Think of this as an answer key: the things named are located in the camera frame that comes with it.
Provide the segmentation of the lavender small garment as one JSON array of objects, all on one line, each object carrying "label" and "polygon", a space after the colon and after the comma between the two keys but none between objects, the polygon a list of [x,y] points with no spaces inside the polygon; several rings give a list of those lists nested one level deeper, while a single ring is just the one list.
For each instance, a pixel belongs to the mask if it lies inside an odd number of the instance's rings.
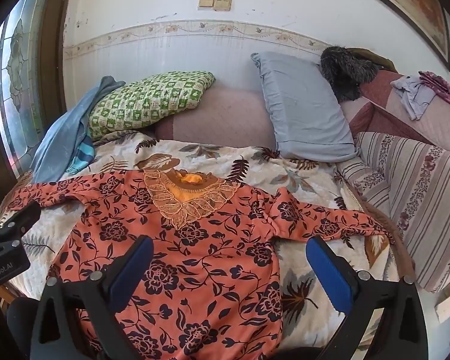
[{"label": "lavender small garment", "polygon": [[402,76],[390,82],[401,99],[401,104],[412,121],[420,120],[435,97],[435,92],[424,85],[418,76]]}]

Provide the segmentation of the orange floral blouse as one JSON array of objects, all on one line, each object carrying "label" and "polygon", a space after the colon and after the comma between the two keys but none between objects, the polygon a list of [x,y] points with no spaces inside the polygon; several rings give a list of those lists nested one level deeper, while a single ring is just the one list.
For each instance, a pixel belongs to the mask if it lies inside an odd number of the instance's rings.
[{"label": "orange floral blouse", "polygon": [[149,269],[118,320],[142,359],[265,359],[283,331],[275,238],[305,242],[377,236],[360,211],[270,194],[212,174],[122,171],[31,184],[11,211],[30,202],[83,204],[51,271],[88,277],[141,235],[153,241]]}]

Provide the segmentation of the black furry garment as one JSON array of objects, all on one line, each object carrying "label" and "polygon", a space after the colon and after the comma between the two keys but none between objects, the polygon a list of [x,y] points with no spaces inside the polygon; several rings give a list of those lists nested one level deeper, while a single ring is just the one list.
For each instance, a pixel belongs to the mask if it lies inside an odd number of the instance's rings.
[{"label": "black furry garment", "polygon": [[360,85],[372,82],[379,68],[339,46],[326,48],[320,56],[320,72],[329,83],[338,102],[354,101],[361,96]]}]

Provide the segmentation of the large framed painting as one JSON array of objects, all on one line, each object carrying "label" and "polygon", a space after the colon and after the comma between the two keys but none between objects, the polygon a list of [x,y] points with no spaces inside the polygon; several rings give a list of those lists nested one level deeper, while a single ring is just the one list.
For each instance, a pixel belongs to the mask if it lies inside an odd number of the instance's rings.
[{"label": "large framed painting", "polygon": [[401,16],[450,70],[450,32],[445,10],[439,0],[380,1]]}]

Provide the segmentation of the green checkered pillow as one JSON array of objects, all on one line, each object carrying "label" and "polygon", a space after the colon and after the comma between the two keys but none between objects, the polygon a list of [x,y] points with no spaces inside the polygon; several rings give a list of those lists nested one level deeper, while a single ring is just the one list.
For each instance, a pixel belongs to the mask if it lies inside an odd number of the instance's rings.
[{"label": "green checkered pillow", "polygon": [[146,128],[168,116],[195,109],[214,82],[211,72],[173,71],[117,88],[92,109],[91,138],[97,141],[108,133]]}]

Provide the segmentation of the magenta small garment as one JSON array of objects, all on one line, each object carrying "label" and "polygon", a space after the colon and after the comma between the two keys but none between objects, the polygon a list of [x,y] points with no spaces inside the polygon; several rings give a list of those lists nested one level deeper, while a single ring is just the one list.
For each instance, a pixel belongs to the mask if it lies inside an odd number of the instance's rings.
[{"label": "magenta small garment", "polygon": [[447,80],[430,71],[419,71],[418,77],[436,96],[450,104],[450,83]]}]

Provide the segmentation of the stained glass window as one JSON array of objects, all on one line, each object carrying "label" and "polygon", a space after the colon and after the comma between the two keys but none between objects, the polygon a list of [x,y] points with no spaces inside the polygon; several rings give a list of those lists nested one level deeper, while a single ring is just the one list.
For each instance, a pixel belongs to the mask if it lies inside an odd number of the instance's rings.
[{"label": "stained glass window", "polygon": [[37,78],[43,0],[19,0],[0,26],[0,135],[16,177],[26,173],[44,135]]}]

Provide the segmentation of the blue grey cloth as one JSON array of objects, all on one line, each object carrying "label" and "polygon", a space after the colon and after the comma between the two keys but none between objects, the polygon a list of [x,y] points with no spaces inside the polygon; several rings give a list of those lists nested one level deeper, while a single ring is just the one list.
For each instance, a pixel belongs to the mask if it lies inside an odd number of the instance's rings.
[{"label": "blue grey cloth", "polygon": [[99,100],[125,85],[104,76],[79,102],[57,119],[40,142],[31,162],[32,182],[56,182],[68,171],[88,135],[89,116]]}]

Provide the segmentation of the grey blue pillow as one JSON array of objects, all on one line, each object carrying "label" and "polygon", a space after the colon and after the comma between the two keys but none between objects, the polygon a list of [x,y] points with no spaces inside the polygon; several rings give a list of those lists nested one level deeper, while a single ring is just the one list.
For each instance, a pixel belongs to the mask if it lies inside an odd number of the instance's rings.
[{"label": "grey blue pillow", "polygon": [[282,157],[341,163],[358,155],[350,125],[317,63],[272,51],[253,53],[251,59]]}]

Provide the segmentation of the teal striped sweater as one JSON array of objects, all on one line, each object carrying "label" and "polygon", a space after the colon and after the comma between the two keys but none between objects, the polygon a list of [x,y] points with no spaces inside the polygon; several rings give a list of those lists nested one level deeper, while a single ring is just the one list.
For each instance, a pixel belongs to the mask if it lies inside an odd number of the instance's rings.
[{"label": "teal striped sweater", "polygon": [[66,173],[76,175],[85,169],[95,158],[95,149],[92,144],[92,138],[86,135],[78,146],[78,149],[70,161]]}]

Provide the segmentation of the pink quilted sofa back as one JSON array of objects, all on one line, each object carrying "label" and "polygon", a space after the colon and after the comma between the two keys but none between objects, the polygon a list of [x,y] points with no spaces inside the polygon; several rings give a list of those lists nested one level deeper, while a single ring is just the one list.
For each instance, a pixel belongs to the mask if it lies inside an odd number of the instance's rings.
[{"label": "pink quilted sofa back", "polygon": [[380,71],[375,80],[360,87],[362,96],[340,105],[353,135],[388,133],[450,151],[450,104],[435,97],[419,120],[412,120],[390,82],[395,72]]}]

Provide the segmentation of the pink quilted mattress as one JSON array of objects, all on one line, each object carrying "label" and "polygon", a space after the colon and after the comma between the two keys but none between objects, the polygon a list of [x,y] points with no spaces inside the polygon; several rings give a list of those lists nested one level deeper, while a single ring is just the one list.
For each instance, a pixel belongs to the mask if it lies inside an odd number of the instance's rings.
[{"label": "pink quilted mattress", "polygon": [[276,146],[263,94],[213,85],[199,106],[154,125],[156,138],[216,146]]}]

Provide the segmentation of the beige wall switch plate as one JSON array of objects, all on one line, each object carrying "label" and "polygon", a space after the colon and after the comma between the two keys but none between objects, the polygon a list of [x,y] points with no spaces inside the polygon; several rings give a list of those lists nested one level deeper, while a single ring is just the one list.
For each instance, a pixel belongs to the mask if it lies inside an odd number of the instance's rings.
[{"label": "beige wall switch plate", "polygon": [[197,8],[199,10],[230,11],[232,0],[199,0]]}]

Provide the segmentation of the striped floral cushion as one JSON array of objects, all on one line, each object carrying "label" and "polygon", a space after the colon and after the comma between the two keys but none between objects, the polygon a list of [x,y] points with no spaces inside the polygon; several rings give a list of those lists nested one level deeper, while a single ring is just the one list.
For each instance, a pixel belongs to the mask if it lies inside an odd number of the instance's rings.
[{"label": "striped floral cushion", "polygon": [[339,163],[358,195],[397,226],[418,284],[450,283],[450,151],[386,133],[359,133],[359,155]]}]

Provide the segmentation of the olive green garment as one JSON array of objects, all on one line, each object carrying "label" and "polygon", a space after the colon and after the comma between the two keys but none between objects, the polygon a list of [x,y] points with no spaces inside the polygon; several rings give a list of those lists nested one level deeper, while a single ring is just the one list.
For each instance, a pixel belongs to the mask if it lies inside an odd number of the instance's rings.
[{"label": "olive green garment", "polygon": [[392,60],[385,58],[381,55],[377,55],[376,53],[370,51],[369,49],[363,48],[348,48],[348,50],[355,55],[357,55],[361,59],[367,59],[372,61],[375,65],[379,67],[380,70],[385,70],[389,72],[397,73],[397,69],[394,66]]}]

